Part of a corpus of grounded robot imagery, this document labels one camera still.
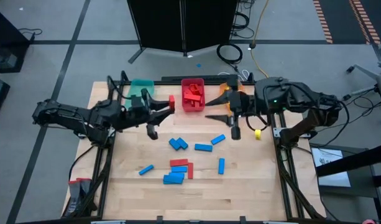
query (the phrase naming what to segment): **blue block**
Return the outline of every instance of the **blue block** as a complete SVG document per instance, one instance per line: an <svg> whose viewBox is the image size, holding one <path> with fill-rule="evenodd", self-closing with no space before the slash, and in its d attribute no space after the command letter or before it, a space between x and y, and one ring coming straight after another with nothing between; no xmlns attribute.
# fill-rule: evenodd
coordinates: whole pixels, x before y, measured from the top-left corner
<svg viewBox="0 0 381 224"><path fill-rule="evenodd" d="M224 158L220 158L219 159L218 174L223 174L224 170L225 170L225 159Z"/></svg>
<svg viewBox="0 0 381 224"><path fill-rule="evenodd" d="M171 167L171 172L188 172L188 167Z"/></svg>
<svg viewBox="0 0 381 224"><path fill-rule="evenodd" d="M225 139L225 135L224 134L221 134L220 136L214 138L211 140L211 143L214 145L216 143L219 143L221 141L223 141Z"/></svg>
<svg viewBox="0 0 381 224"><path fill-rule="evenodd" d="M144 175L145 173L147 173L151 169L154 169L153 165L150 165L150 166L146 167L145 169L142 169L141 171L139 171L139 175Z"/></svg>
<svg viewBox="0 0 381 224"><path fill-rule="evenodd" d="M173 184L182 184L183 179L174 175L164 175L163 183L173 183Z"/></svg>
<svg viewBox="0 0 381 224"><path fill-rule="evenodd" d="M180 145L179 143L177 142L177 140L175 139L171 139L169 141L170 145L175 149L175 150L178 150L180 148Z"/></svg>
<svg viewBox="0 0 381 224"><path fill-rule="evenodd" d="M177 176L177 177L180 177L182 179L185 178L185 174L184 173L174 173L174 172L171 172L170 175L174 175L174 176Z"/></svg>
<svg viewBox="0 0 381 224"><path fill-rule="evenodd" d="M188 147L188 144L182 138L178 138L177 143L179 143L182 149L186 149Z"/></svg>
<svg viewBox="0 0 381 224"><path fill-rule="evenodd" d="M213 146L204 145L204 144L195 144L195 149L196 150L201 150L201 151L212 152L213 151Z"/></svg>

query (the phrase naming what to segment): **wooden table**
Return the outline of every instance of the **wooden table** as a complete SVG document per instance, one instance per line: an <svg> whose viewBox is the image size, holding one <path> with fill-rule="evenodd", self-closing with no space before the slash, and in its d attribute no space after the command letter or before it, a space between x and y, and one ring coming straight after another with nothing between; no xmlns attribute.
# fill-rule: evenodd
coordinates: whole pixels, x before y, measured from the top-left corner
<svg viewBox="0 0 381 224"><path fill-rule="evenodd" d="M124 87L127 93L129 86ZM252 94L253 86L246 86ZM206 101L219 95L219 86L205 86ZM107 98L105 82L95 82L88 107ZM129 128L116 136L110 179L103 219L155 220L286 220L282 189L277 169L272 131L267 128L262 140L255 140L242 118L241 140L231 139L230 128L224 123L206 119L206 114L227 114L225 106L207 107L200 113L185 113L181 106L181 86L155 86L154 98L168 100L174 95L175 114L156 127L158 140L151 140L145 125ZM301 114L285 113L287 126L299 122ZM254 128L262 128L257 118L250 118ZM195 143L210 144L210 140L225 134L226 140L214 146L212 152L195 151ZM174 150L168 143L171 138L183 138L189 148ZM299 145L309 149L308 141ZM77 156L89 148L88 140L81 140ZM71 179L91 178L96 149L79 160ZM218 160L225 158L224 175L218 174ZM170 172L170 159L187 158L194 163L194 179L185 178L182 185L164 185L162 178ZM294 149L293 160L300 190L322 215L324 207L310 154ZM153 164L155 169L140 176L138 171ZM290 194L293 216L295 200ZM95 195L99 201L100 191Z"/></svg>

